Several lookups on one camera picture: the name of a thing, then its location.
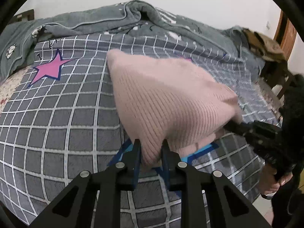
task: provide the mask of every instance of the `gray blanket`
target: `gray blanket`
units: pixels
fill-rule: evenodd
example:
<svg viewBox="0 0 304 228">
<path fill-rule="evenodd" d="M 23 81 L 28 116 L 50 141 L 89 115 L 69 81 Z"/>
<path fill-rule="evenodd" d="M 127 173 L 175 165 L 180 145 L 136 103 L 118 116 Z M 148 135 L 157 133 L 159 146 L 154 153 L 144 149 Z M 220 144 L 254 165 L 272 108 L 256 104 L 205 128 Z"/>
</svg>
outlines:
<svg viewBox="0 0 304 228">
<path fill-rule="evenodd" d="M 241 40 L 239 35 L 234 35 L 231 39 L 230 33 L 226 31 L 133 0 L 8 25 L 0 36 L 0 84 L 16 69 L 32 64 L 33 49 L 37 42 L 96 32 L 125 33 L 133 37 L 168 36 L 215 51 L 221 49 L 232 57 L 242 58 L 242 45 L 238 45 Z M 256 81 L 256 65 L 261 63 L 254 60 L 253 54 L 249 51 L 247 55 L 248 69 L 253 69 L 251 78 Z"/>
<path fill-rule="evenodd" d="M 0 199 L 27 224 L 82 170 L 105 170 L 126 139 L 107 68 L 110 49 L 191 58 L 236 92 L 244 121 L 277 123 L 251 83 L 246 62 L 221 49 L 169 37 L 100 33 L 50 43 L 36 45 L 33 66 L 50 62 L 59 49 L 63 60 L 71 60 L 60 79 L 44 77 L 29 87 L 37 73 L 29 69 L 0 116 Z M 222 171 L 254 201 L 262 161 L 242 137 L 229 133 L 216 143 L 218 149 L 192 164 L 205 172 Z M 136 190 L 122 192 L 121 227 L 179 228 L 180 201 L 154 170 L 141 172 Z M 205 208 L 209 219 L 207 203 Z"/>
</svg>

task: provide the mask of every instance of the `white grid lines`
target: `white grid lines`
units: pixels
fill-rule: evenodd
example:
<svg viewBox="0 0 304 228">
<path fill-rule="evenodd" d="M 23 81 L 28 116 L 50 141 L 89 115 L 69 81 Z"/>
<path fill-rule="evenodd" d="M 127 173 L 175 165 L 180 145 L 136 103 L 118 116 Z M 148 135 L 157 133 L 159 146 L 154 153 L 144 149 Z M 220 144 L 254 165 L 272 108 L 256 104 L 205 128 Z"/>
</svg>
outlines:
<svg viewBox="0 0 304 228">
<path fill-rule="evenodd" d="M 258 155 L 256 155 L 253 159 L 251 159 L 250 161 L 248 161 L 240 169 L 236 170 L 234 173 L 232 173 L 227 178 L 230 179 L 230 178 L 234 177 L 235 175 L 237 175 L 238 173 L 240 173 L 243 169 L 245 169 L 248 165 L 250 165 L 253 161 L 255 161 L 257 158 L 258 158 Z"/>
<path fill-rule="evenodd" d="M 3 128 L 46 128 L 47 126 L 40 126 L 40 125 L 3 125 Z M 98 129 L 106 129 L 106 130 L 115 130 L 120 127 L 120 124 L 116 126 L 97 126 L 96 128 Z M 52 129 L 63 129 L 63 128 L 71 128 L 71 129 L 93 129 L 94 126 L 89 126 L 89 125 L 63 125 L 63 126 L 50 126 Z"/>
<path fill-rule="evenodd" d="M 37 196 L 33 196 L 33 195 L 30 195 L 30 194 L 27 194 L 26 192 L 24 192 L 24 191 L 18 189 L 16 186 L 12 185 L 12 184 L 9 183 L 9 182 L 7 183 L 7 185 L 10 186 L 10 187 L 12 187 L 12 188 L 14 188 L 14 189 L 16 190 L 17 194 L 18 194 L 18 192 L 20 192 L 21 194 L 24 194 L 25 196 L 28 195 L 29 197 L 31 197 L 31 198 L 33 198 L 33 199 L 35 199 L 35 200 L 38 200 L 38 201 L 41 201 L 41 202 L 45 202 L 45 203 L 46 203 L 46 200 L 44 200 L 44 199 L 42 199 L 42 198 L 40 198 L 40 197 L 37 197 Z"/>
<path fill-rule="evenodd" d="M 184 55 L 184 51 L 187 49 L 188 47 L 188 42 L 186 42 L 186 47 L 183 49 L 183 51 L 181 52 L 181 55 L 183 56 Z"/>
<path fill-rule="evenodd" d="M 208 161 L 208 162 L 203 163 L 203 164 L 196 165 L 195 168 L 196 168 L 196 169 L 201 169 L 201 168 L 206 167 L 206 166 L 208 166 L 208 165 L 212 165 L 212 164 L 214 164 L 214 163 L 216 163 L 216 162 L 218 162 L 218 161 L 221 161 L 221 160 L 227 158 L 228 156 L 231 156 L 231 155 L 233 155 L 233 154 L 236 154 L 237 152 L 243 150 L 244 148 L 246 148 L 246 147 L 248 147 L 248 146 L 249 146 L 249 145 L 246 144 L 246 145 L 244 145 L 244 146 L 238 148 L 237 150 L 235 150 L 235 151 L 233 151 L 233 152 L 230 152 L 230 153 L 227 154 L 227 155 L 218 157 L 218 158 L 216 158 L 216 159 L 213 159 L 213 160 Z"/>
<path fill-rule="evenodd" d="M 86 46 L 87 46 L 87 42 L 88 42 L 89 36 L 90 35 L 88 34 L 87 38 L 86 38 L 86 41 L 85 41 L 85 50 L 83 52 L 83 56 L 82 57 L 84 57 L 85 54 L 86 54 Z M 72 73 L 74 72 L 74 70 L 75 70 L 75 68 L 77 66 L 77 63 L 75 64 L 75 66 L 74 66 L 74 68 L 72 70 Z M 87 68 L 84 81 L 86 80 L 87 73 L 89 72 L 89 70 L 90 70 L 90 65 Z M 61 91 L 61 94 L 64 91 L 64 89 L 66 88 L 67 83 L 68 83 L 70 77 L 72 76 L 72 73 L 69 76 L 68 80 L 66 81 L 66 84 L 63 87 L 63 90 Z M 75 97 L 74 102 L 73 102 L 73 107 L 72 107 L 71 114 L 70 114 L 69 121 L 68 121 L 68 125 L 67 125 L 67 128 L 66 128 L 66 135 L 65 135 L 65 142 L 64 142 L 64 159 L 63 159 L 63 175 L 64 175 L 64 184 L 65 184 L 65 186 L 67 186 L 69 184 L 69 180 L 68 180 L 68 149 L 69 149 L 69 139 L 70 139 L 71 124 L 72 124 L 72 119 L 73 119 L 73 114 L 74 114 L 74 111 L 75 111 L 75 107 L 76 107 L 76 104 L 77 104 L 77 101 L 78 101 L 78 97 L 79 97 L 79 94 L 80 94 L 80 90 L 83 87 L 84 81 L 81 83 L 81 85 L 80 85 L 80 87 L 78 89 L 78 92 L 76 93 L 76 97 Z"/>
<path fill-rule="evenodd" d="M 159 176 L 159 182 L 161 184 L 161 191 L 162 191 L 162 194 L 163 194 L 163 198 L 164 198 L 164 202 L 165 202 L 165 208 L 166 208 L 166 211 L 167 211 L 166 225 L 165 226 L 166 226 L 166 228 L 170 228 L 170 226 L 169 226 L 169 221 L 170 221 L 170 217 L 171 217 L 170 201 L 169 201 L 169 198 L 168 198 L 165 182 L 161 178 L 161 176 Z"/>
<path fill-rule="evenodd" d="M 154 51 L 154 54 L 157 56 L 157 58 L 160 58 L 159 55 L 155 51 L 156 40 L 157 40 L 157 35 L 155 36 L 155 40 L 154 40 L 154 44 L 153 44 L 153 51 Z"/>
<path fill-rule="evenodd" d="M 244 193 L 244 196 L 246 196 L 253 188 L 255 188 L 256 185 L 257 185 L 258 183 L 259 183 L 259 181 L 257 181 L 254 185 L 252 185 L 252 186 L 250 187 L 250 189 L 247 190 L 247 191 Z"/>
<path fill-rule="evenodd" d="M 95 91 L 87 91 L 87 92 L 81 92 L 81 93 L 85 93 L 85 94 L 96 94 L 97 92 Z M 62 95 L 71 95 L 71 94 L 77 94 L 77 92 L 70 92 L 70 93 L 63 93 Z M 102 95 L 106 95 L 106 96 L 113 96 L 113 93 L 106 93 L 106 92 L 101 92 Z M 29 100 L 29 99 L 35 99 L 35 98 L 39 98 L 39 97 L 45 97 L 47 94 L 42 95 L 42 96 L 36 96 L 36 97 L 31 97 L 31 98 L 24 98 L 24 99 L 17 99 L 15 101 L 22 101 L 22 100 Z M 58 94 L 48 94 L 48 97 L 52 97 L 52 96 L 58 96 Z"/>
<path fill-rule="evenodd" d="M 136 210 L 135 210 L 135 205 L 134 205 L 134 201 L 133 201 L 132 191 L 127 191 L 127 194 L 128 194 L 128 201 L 129 201 L 130 212 L 131 212 L 131 217 L 132 217 L 132 221 L 134 224 L 134 228 L 138 228 L 136 213 L 135 213 Z"/>
<path fill-rule="evenodd" d="M 34 124 L 34 121 L 35 121 L 35 118 L 36 118 L 36 116 L 37 116 L 37 113 L 38 113 L 38 112 L 35 113 L 35 116 L 34 116 L 33 121 L 32 121 L 32 125 Z M 20 124 L 21 124 L 21 122 L 22 122 L 22 120 L 23 120 L 23 118 L 24 118 L 24 115 L 25 115 L 25 113 L 23 114 L 22 119 L 20 120 Z M 26 140 L 25 151 L 24 151 L 24 158 L 23 158 L 23 170 L 21 170 L 21 172 L 23 172 L 23 176 L 24 176 L 25 191 L 26 191 L 26 193 L 27 193 L 28 201 L 29 201 L 29 203 L 30 203 L 30 205 L 31 205 L 31 208 L 33 209 L 34 213 L 37 215 L 36 210 L 35 210 L 35 208 L 34 208 L 34 205 L 33 205 L 33 203 L 32 203 L 32 200 L 30 199 L 30 197 L 29 197 L 29 195 L 28 195 L 29 192 L 28 192 L 28 188 L 27 188 L 27 184 L 26 184 L 26 174 L 25 174 L 25 171 L 26 171 L 26 169 L 25 169 L 26 153 L 27 153 L 27 146 L 28 146 L 28 143 L 29 143 L 29 136 L 30 136 L 30 133 L 31 133 L 31 128 L 29 129 L 28 137 L 27 137 L 27 140 Z"/>
<path fill-rule="evenodd" d="M 170 56 L 169 56 L 168 52 L 166 51 L 166 45 L 167 45 L 167 43 L 168 43 L 168 37 L 166 36 L 166 42 L 165 42 L 165 45 L 164 45 L 163 51 L 165 52 L 166 56 L 167 56 L 168 58 L 170 58 Z"/>
<path fill-rule="evenodd" d="M 42 105 L 44 99 L 45 99 L 45 97 L 42 98 L 42 101 L 39 104 L 39 107 Z M 37 111 L 35 112 L 34 119 L 33 119 L 32 124 L 31 124 L 32 126 L 34 125 L 34 122 L 36 120 L 38 111 L 39 111 L 39 109 L 37 109 Z M 25 188 L 26 188 L 26 190 L 27 190 L 27 184 L 26 184 L 25 163 L 26 163 L 26 154 L 27 154 L 27 149 L 28 149 L 28 144 L 29 144 L 29 138 L 30 138 L 30 135 L 31 135 L 31 132 L 32 132 L 32 126 L 29 128 L 29 132 L 28 132 L 28 136 L 27 136 L 27 140 L 26 140 L 26 145 L 25 145 L 24 162 L 23 162 L 24 182 L 25 182 Z M 44 188 L 44 179 L 43 179 L 42 176 L 41 176 L 41 184 L 42 184 L 42 191 L 43 191 L 44 198 L 45 198 L 46 201 L 48 201 L 48 198 L 47 198 L 47 195 L 46 195 L 46 192 L 45 192 L 45 188 Z"/>
<path fill-rule="evenodd" d="M 147 43 L 147 37 L 145 37 L 145 42 L 144 42 L 143 45 L 142 45 L 142 49 L 143 49 L 142 53 L 143 53 L 143 55 L 146 55 L 146 53 L 145 53 L 145 46 L 146 46 L 146 43 Z"/>
<path fill-rule="evenodd" d="M 72 70 L 72 73 L 73 71 L 75 70 L 77 66 L 77 63 L 75 64 L 73 70 Z M 48 126 L 46 128 L 46 132 L 45 132 L 45 135 L 44 135 L 44 140 L 43 140 L 43 144 L 42 144 L 42 149 L 41 149 L 41 176 L 44 178 L 44 153 L 45 153 L 45 146 L 46 146 L 46 143 L 47 143 L 47 138 L 48 138 L 48 134 L 49 134 L 49 130 L 50 130 L 50 127 L 51 127 L 51 123 L 52 123 L 52 120 L 53 120 L 53 117 L 54 117 L 54 113 L 55 113 L 55 110 L 56 110 L 56 107 L 59 103 L 59 100 L 60 100 L 60 97 L 62 96 L 62 93 L 63 91 L 65 90 L 66 86 L 67 86 L 67 83 L 68 81 L 70 80 L 71 78 L 71 75 L 68 77 L 66 83 L 64 84 L 64 87 L 63 89 L 61 90 L 60 94 L 58 95 L 58 98 L 56 100 L 56 103 L 55 103 L 55 106 L 54 108 L 52 109 L 52 113 L 51 113 L 51 117 L 50 117 L 50 120 L 49 120 L 49 123 L 48 123 Z"/>
<path fill-rule="evenodd" d="M 227 151 L 226 145 L 224 143 L 224 140 L 221 138 L 220 141 L 221 141 L 221 145 L 223 146 L 225 154 L 228 155 L 228 151 Z M 227 159 L 228 159 L 228 162 L 229 162 L 229 165 L 230 165 L 231 172 L 235 172 L 235 167 L 232 164 L 230 156 L 228 156 Z M 235 177 L 234 176 L 232 176 L 232 183 L 235 184 Z"/>
<path fill-rule="evenodd" d="M 135 44 L 135 40 L 136 40 L 136 37 L 134 37 L 134 39 L 133 39 L 133 44 L 131 46 L 131 54 L 133 54 L 133 47 L 134 47 L 134 44 Z"/>
<path fill-rule="evenodd" d="M 195 44 L 195 49 L 190 53 L 190 58 L 192 57 L 192 54 L 194 51 L 196 51 L 197 45 Z"/>
<path fill-rule="evenodd" d="M 90 105 L 87 105 L 87 106 L 77 106 L 76 109 L 93 109 L 95 108 L 95 106 L 90 106 Z M 51 111 L 51 110 L 70 110 L 72 109 L 71 106 L 67 106 L 67 107 L 54 107 L 54 108 L 40 108 L 40 111 Z M 99 110 L 105 110 L 105 111 L 115 111 L 116 108 L 111 108 L 111 107 L 103 107 L 103 106 L 100 106 L 98 107 Z M 25 110 L 19 110 L 19 111 L 8 111 L 8 112 L 2 112 L 2 114 L 17 114 L 17 113 L 23 113 L 25 111 L 27 112 L 33 112 L 33 111 L 36 111 L 37 109 L 25 109 Z"/>
<path fill-rule="evenodd" d="M 110 48 L 111 48 L 112 40 L 113 40 L 113 35 L 111 35 L 111 40 L 109 43 L 108 50 L 110 50 Z M 105 58 L 105 61 L 104 61 L 104 67 L 103 67 L 101 79 L 100 79 L 99 86 L 98 86 L 98 93 L 97 93 L 97 98 L 96 98 L 96 106 L 95 106 L 94 121 L 93 121 L 94 127 L 97 127 L 97 124 L 98 124 L 98 106 L 99 106 L 99 102 L 100 102 L 100 93 L 101 93 L 101 89 L 102 89 L 103 78 L 104 78 L 106 66 L 107 66 L 107 57 Z M 96 151 L 97 151 L 97 129 L 94 128 L 93 129 L 93 172 L 94 173 L 98 172 L 98 162 L 97 162 Z"/>
<path fill-rule="evenodd" d="M 5 196 L 8 200 L 10 199 L 10 197 L 9 197 L 9 196 L 6 196 L 6 194 L 4 194 L 3 191 L 0 190 L 0 193 L 3 194 L 3 196 Z M 29 225 L 28 219 L 27 219 L 26 215 L 24 214 L 24 212 L 30 213 L 31 215 L 35 215 L 35 214 L 34 214 L 33 212 L 30 212 L 29 210 L 26 210 L 26 209 L 24 209 L 23 207 L 19 206 L 17 203 L 14 203 L 12 200 L 10 200 L 10 201 L 11 201 L 13 210 L 15 210 L 15 209 L 14 209 L 14 205 L 15 205 L 16 207 L 18 207 L 19 209 L 21 209 L 21 212 L 23 213 L 23 215 L 24 215 L 24 217 L 25 217 L 25 220 L 24 220 L 24 221 L 27 222 L 27 225 Z"/>
<path fill-rule="evenodd" d="M 4 146 L 4 149 L 3 149 L 3 161 L 4 161 L 4 153 L 5 153 L 5 146 Z M 11 199 L 11 195 L 10 195 L 10 189 L 9 189 L 9 187 L 8 187 L 8 185 L 7 185 L 7 180 L 6 180 L 6 174 L 5 174 L 5 167 L 4 167 L 4 164 L 3 164 L 3 174 L 4 174 L 4 183 L 6 184 L 7 189 L 8 189 L 8 192 L 9 192 L 9 196 L 7 197 L 7 199 L 11 202 L 11 205 L 12 205 L 12 207 L 13 207 L 13 212 L 14 212 L 14 214 L 17 216 L 17 213 L 16 213 L 16 211 L 15 211 L 15 209 L 14 209 L 14 206 L 13 206 L 13 203 L 12 203 L 12 199 Z"/>
<path fill-rule="evenodd" d="M 175 44 L 174 49 L 173 49 L 173 54 L 175 54 L 175 49 L 176 49 L 177 45 L 178 45 L 178 39 L 176 40 L 176 44 Z"/>
<path fill-rule="evenodd" d="M 214 170 L 215 170 L 215 167 L 214 167 L 214 160 L 213 160 L 213 158 L 212 158 L 212 156 L 211 156 L 211 153 L 207 153 L 207 155 L 208 155 L 208 158 L 209 158 L 209 162 L 210 162 L 210 164 L 211 164 L 211 169 L 212 169 L 212 171 L 214 171 Z"/>
<path fill-rule="evenodd" d="M 167 225 L 168 223 L 171 223 L 171 222 L 174 222 L 174 221 L 177 221 L 177 220 L 180 220 L 181 217 L 178 217 L 178 218 L 174 218 L 168 222 L 164 222 L 164 223 L 160 223 L 160 224 L 157 224 L 157 225 L 152 225 L 152 226 L 146 226 L 145 228 L 156 228 L 156 227 L 159 227 L 159 226 L 163 226 L 163 225 Z"/>
<path fill-rule="evenodd" d="M 22 148 L 25 149 L 27 148 L 28 150 L 31 151 L 36 151 L 36 152 L 41 152 L 42 148 L 40 147 L 33 147 L 33 146 L 24 146 L 24 145 L 19 145 L 19 144 L 14 144 L 14 143 L 8 143 L 4 141 L 0 141 L 2 144 L 6 144 L 8 146 L 13 146 L 16 148 Z M 43 149 L 45 153 L 54 153 L 54 154 L 64 154 L 65 150 L 64 149 L 54 149 L 54 148 L 44 148 Z M 97 151 L 97 155 L 115 155 L 118 153 L 118 150 L 109 150 L 109 151 Z M 92 155 L 92 151 L 74 151 L 74 150 L 68 150 L 68 155 Z"/>
<path fill-rule="evenodd" d="M 8 167 L 13 168 L 14 170 L 21 171 L 24 174 L 28 174 L 28 175 L 31 175 L 31 176 L 34 176 L 34 177 L 39 177 L 41 179 L 44 178 L 44 179 L 47 179 L 47 180 L 53 180 L 53 181 L 57 181 L 57 182 L 64 182 L 64 178 L 62 178 L 62 177 L 52 177 L 52 176 L 47 176 L 47 175 L 42 176 L 40 173 L 35 173 L 35 172 L 29 171 L 29 170 L 25 170 L 25 169 L 20 168 L 18 166 L 9 164 L 9 163 L 7 163 L 6 161 L 3 161 L 3 160 L 0 160 L 0 163 L 6 165 Z"/>
<path fill-rule="evenodd" d="M 13 122 L 13 120 L 14 120 L 14 118 L 15 118 L 15 115 L 16 115 L 16 114 L 13 115 L 13 118 L 12 118 L 12 120 L 11 120 L 11 122 L 10 122 L 10 126 L 12 125 L 12 122 Z M 7 138 L 8 138 L 8 135 L 9 135 L 9 131 L 10 131 L 10 128 L 8 128 L 8 132 L 7 132 L 7 134 L 6 134 L 6 139 L 5 139 L 5 141 L 7 141 Z M 17 139 L 18 133 L 19 133 L 19 128 L 17 128 L 17 132 L 16 132 L 16 136 L 15 136 L 15 140 L 14 140 L 15 143 L 16 143 L 16 139 Z M 3 149 L 3 161 L 4 161 L 4 155 L 5 155 L 5 148 L 6 148 L 6 144 L 4 144 L 4 149 Z M 15 154 L 15 147 L 13 147 L 12 165 L 14 164 L 14 154 Z M 13 171 L 13 168 L 12 168 L 12 167 L 11 167 L 11 170 L 12 170 L 12 173 L 13 173 L 14 186 L 16 186 L 15 175 L 14 175 L 14 171 Z M 7 180 L 6 180 L 6 173 L 5 173 L 4 164 L 3 164 L 3 173 L 4 173 L 5 183 L 6 183 L 6 185 L 7 185 L 8 190 L 9 190 L 9 200 L 11 201 L 13 210 L 14 210 L 15 215 L 16 215 L 16 211 L 15 211 L 15 209 L 14 209 L 14 206 L 13 206 L 13 203 L 12 203 L 12 199 L 11 199 L 11 196 L 10 196 L 10 189 L 9 189 L 9 187 L 8 187 L 8 182 L 7 182 Z"/>
</svg>

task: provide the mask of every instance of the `black metal bracket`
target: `black metal bracket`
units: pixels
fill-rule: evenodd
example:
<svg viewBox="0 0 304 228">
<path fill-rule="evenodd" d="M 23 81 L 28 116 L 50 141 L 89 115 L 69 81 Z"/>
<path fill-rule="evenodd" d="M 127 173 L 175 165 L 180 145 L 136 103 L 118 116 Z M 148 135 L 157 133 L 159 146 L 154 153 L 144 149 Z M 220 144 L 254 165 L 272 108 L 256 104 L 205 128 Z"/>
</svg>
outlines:
<svg viewBox="0 0 304 228">
<path fill-rule="evenodd" d="M 203 190 L 212 228 L 270 228 L 262 215 L 220 171 L 211 174 L 201 172 L 182 162 L 177 153 L 170 151 L 167 140 L 163 141 L 161 150 L 166 187 L 169 191 L 181 190 L 182 193 L 181 228 L 207 227 Z M 120 162 L 105 171 L 94 174 L 81 172 L 29 228 L 119 228 L 120 192 L 136 188 L 140 159 L 140 141 L 137 139 L 133 150 L 124 153 Z M 92 223 L 98 190 L 96 215 Z M 20 226 L 20 221 L 18 225 L 10 222 L 12 216 L 9 218 L 4 214 L 4 228 L 25 228 L 24 224 Z"/>
<path fill-rule="evenodd" d="M 182 162 L 177 153 L 170 151 L 166 140 L 161 150 L 166 187 L 182 193 L 181 228 L 207 227 L 202 190 L 206 194 L 211 227 L 271 227 L 222 172 L 201 172 Z"/>
<path fill-rule="evenodd" d="M 120 192 L 133 191 L 138 182 L 141 158 L 140 141 L 133 150 L 105 171 L 81 172 L 30 224 L 29 228 L 91 227 L 97 191 L 99 197 L 94 227 L 120 227 Z"/>
<path fill-rule="evenodd" d="M 276 125 L 260 121 L 240 124 L 229 121 L 224 128 L 245 137 L 253 151 L 277 170 L 276 181 L 290 173 L 298 162 L 298 155 Z"/>
</svg>

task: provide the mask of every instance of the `beige cloth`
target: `beige cloth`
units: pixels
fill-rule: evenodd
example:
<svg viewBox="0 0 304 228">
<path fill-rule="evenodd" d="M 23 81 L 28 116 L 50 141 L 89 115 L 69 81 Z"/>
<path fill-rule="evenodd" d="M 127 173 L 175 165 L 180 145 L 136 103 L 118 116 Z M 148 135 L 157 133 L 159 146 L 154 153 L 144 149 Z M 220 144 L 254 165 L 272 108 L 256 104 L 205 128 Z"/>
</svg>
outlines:
<svg viewBox="0 0 304 228">
<path fill-rule="evenodd" d="M 229 120 L 242 121 L 237 95 L 184 59 L 154 59 L 119 50 L 107 53 L 119 118 L 142 162 L 160 159 L 162 141 L 180 156 L 214 141 Z"/>
<path fill-rule="evenodd" d="M 245 33 L 250 50 L 257 56 L 263 58 L 265 61 L 271 62 L 285 62 L 285 55 L 280 48 L 278 42 L 259 32 L 252 32 L 249 29 L 243 29 Z"/>
</svg>

